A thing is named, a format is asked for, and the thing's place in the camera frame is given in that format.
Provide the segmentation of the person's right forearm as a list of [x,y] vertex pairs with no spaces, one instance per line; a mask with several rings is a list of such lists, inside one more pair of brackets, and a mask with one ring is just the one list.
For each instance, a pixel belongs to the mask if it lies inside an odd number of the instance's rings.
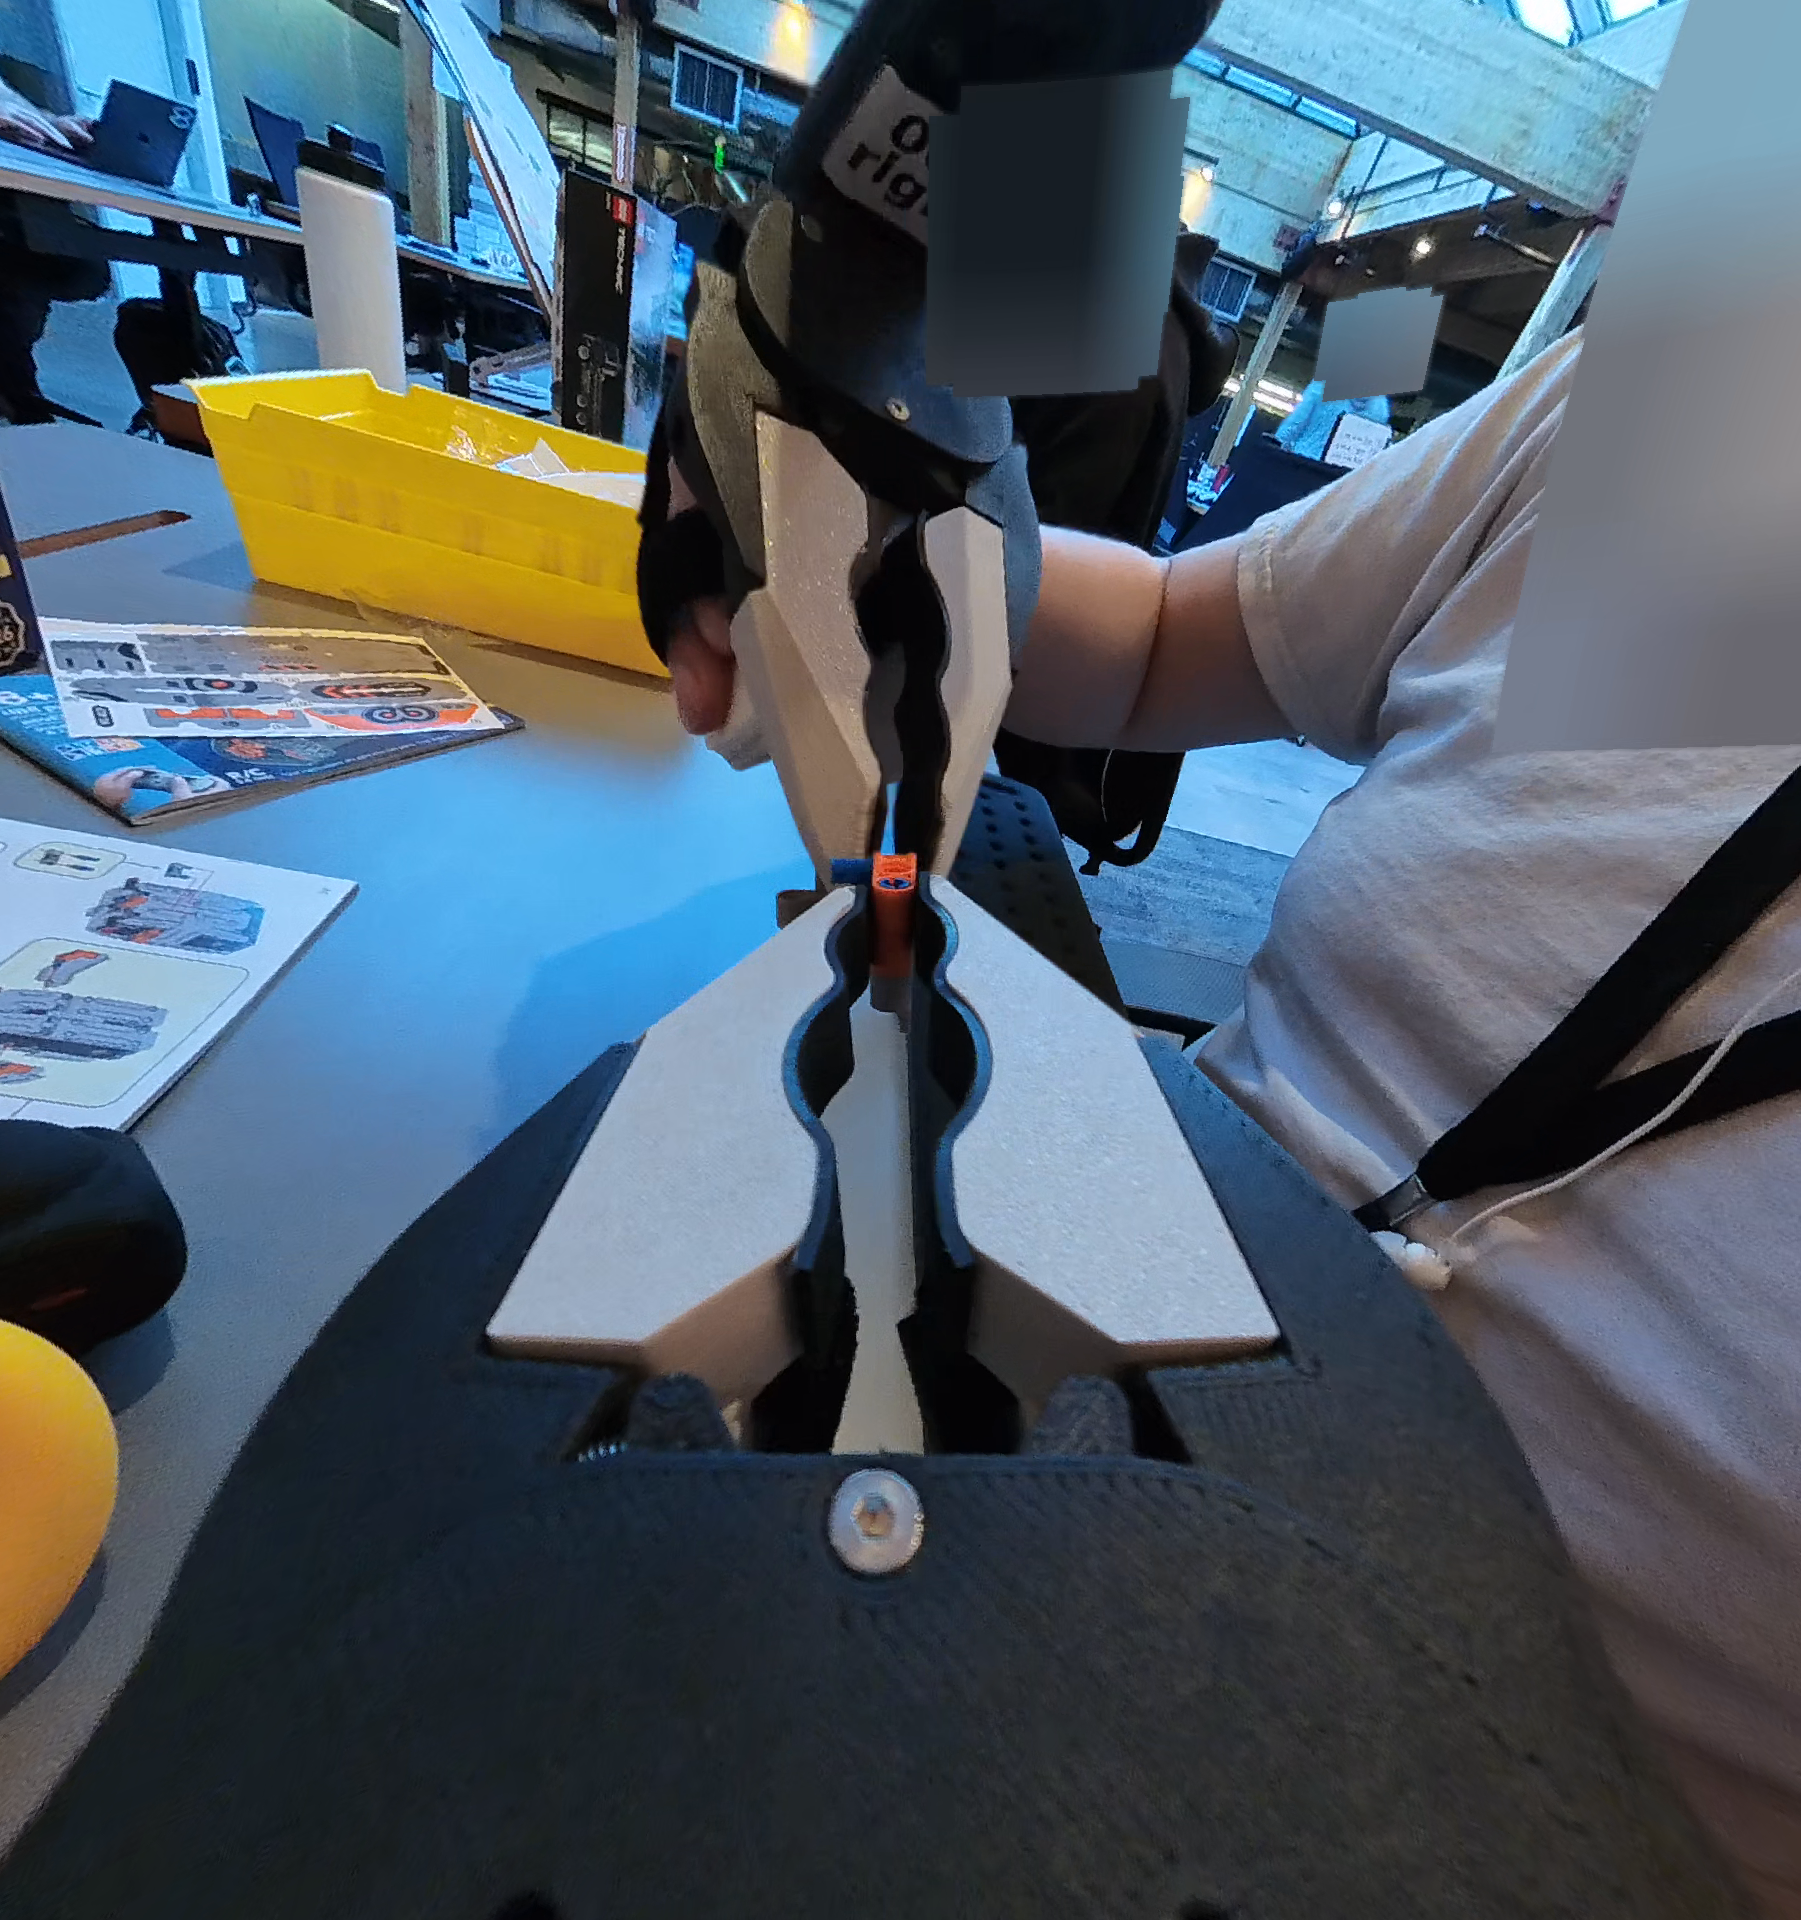
[[1047,526],[1007,732],[1061,748],[1187,752],[1292,738],[1248,646],[1245,538],[1174,558]]

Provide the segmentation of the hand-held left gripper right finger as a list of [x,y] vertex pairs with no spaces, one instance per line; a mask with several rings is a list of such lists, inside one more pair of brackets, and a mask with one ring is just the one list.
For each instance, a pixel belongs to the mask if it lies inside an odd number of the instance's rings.
[[915,910],[909,1365],[931,1452],[1071,1378],[1269,1356],[1277,1324],[1128,1020],[983,905]]

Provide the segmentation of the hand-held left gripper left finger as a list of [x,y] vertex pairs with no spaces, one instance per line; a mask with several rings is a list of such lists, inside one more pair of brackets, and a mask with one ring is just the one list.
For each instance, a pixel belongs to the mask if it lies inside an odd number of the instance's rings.
[[861,894],[816,899],[659,1020],[488,1326],[505,1356],[687,1374],[765,1449],[830,1449],[857,1349],[835,1146]]

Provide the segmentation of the yellow plastic bin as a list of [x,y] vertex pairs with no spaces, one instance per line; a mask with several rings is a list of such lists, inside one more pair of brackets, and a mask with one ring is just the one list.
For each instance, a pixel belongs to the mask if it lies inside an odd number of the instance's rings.
[[668,676],[635,595],[645,456],[367,371],[191,391],[257,578]]

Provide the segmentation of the blue booklet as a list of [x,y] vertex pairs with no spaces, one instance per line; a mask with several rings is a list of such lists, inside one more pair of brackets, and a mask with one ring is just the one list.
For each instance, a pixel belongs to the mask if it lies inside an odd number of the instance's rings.
[[0,741],[130,826],[249,791],[377,773],[524,729],[508,710],[497,719],[494,732],[384,738],[76,738],[46,674],[0,678]]

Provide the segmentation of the white water bottle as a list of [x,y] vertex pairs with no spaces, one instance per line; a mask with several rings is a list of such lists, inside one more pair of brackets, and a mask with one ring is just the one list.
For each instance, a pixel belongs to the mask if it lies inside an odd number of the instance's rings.
[[297,209],[310,279],[318,364],[371,371],[407,391],[406,327],[392,203],[384,170],[341,126],[297,147]]

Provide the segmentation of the grey bracket with orange connector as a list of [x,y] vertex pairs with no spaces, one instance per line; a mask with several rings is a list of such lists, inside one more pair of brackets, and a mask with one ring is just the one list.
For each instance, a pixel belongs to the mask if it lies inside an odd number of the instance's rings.
[[878,851],[868,858],[835,858],[831,880],[866,894],[870,1005],[909,1020],[915,977],[916,856]]

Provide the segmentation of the tall black box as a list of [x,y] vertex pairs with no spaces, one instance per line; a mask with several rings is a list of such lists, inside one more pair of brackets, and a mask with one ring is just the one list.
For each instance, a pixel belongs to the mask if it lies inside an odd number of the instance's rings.
[[649,450],[666,400],[676,222],[567,168],[560,191],[555,398],[560,422]]

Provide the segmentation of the black laptop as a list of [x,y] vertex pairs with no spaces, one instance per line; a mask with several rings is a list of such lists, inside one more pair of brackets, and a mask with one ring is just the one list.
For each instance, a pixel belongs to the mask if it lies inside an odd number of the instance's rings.
[[166,191],[196,122],[196,104],[112,78],[82,160],[108,176]]

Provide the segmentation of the sticker sheet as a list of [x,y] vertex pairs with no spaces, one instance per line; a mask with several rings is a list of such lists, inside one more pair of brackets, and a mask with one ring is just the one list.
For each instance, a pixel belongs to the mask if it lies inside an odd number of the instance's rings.
[[454,738],[510,725],[426,641],[395,633],[50,618],[41,644],[78,738]]

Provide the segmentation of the person's right hand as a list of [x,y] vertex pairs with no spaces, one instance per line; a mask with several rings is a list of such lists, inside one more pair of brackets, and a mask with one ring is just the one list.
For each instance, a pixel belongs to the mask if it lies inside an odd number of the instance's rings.
[[685,732],[739,773],[767,765],[767,729],[739,680],[732,616],[718,595],[699,597],[676,616],[668,661]]

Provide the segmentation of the grey desk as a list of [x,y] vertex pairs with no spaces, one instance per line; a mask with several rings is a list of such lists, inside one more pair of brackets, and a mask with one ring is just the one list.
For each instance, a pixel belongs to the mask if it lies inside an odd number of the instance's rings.
[[126,834],[359,892],[135,1129],[189,1273],[92,1359],[118,1504],[95,1582],[0,1690],[0,1851],[361,1273],[604,1046],[767,940],[808,873],[770,774],[691,745],[659,683],[456,629],[434,646],[524,732]]

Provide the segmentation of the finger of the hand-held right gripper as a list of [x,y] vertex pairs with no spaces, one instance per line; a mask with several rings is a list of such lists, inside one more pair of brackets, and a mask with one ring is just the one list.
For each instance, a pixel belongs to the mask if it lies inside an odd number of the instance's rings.
[[739,686],[765,728],[816,888],[884,845],[900,781],[893,709],[904,658],[868,653],[857,610],[902,513],[868,499],[816,436],[756,417],[767,582],[736,622]]
[[957,506],[924,518],[896,558],[904,587],[896,847],[949,877],[1011,688],[1005,541],[1000,526]]

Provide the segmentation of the black pouch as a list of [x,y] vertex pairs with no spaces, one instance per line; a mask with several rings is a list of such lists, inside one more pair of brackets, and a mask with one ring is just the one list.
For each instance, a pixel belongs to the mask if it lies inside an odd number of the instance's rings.
[[183,1219],[135,1138],[0,1120],[0,1322],[87,1356],[165,1308],[187,1264]]

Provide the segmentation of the open instruction booklet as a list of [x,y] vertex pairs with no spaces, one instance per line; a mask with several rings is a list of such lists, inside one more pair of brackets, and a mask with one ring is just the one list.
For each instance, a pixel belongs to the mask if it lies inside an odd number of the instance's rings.
[[0,1120],[132,1126],[356,889],[0,819]]

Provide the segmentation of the white foam board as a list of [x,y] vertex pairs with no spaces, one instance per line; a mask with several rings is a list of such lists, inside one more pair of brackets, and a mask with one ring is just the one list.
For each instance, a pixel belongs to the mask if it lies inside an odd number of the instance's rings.
[[555,155],[512,70],[461,1],[407,1],[416,28],[432,44],[461,99],[470,150],[481,161],[498,218],[542,311],[560,290],[560,185]]

